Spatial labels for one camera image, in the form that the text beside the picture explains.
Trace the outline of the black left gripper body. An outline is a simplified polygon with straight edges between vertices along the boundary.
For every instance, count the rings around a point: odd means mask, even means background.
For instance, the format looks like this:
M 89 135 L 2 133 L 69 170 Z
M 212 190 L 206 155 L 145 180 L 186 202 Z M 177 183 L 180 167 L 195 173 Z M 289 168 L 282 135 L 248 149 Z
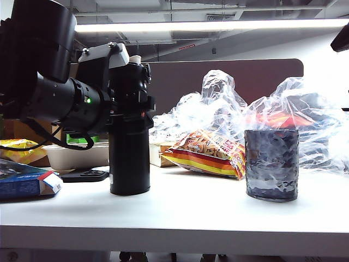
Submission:
M 115 98 L 114 92 L 105 91 L 98 88 L 99 103 L 97 106 L 97 117 L 95 120 L 95 133 L 105 133 L 107 126 L 111 124 L 111 111 L 114 110 Z

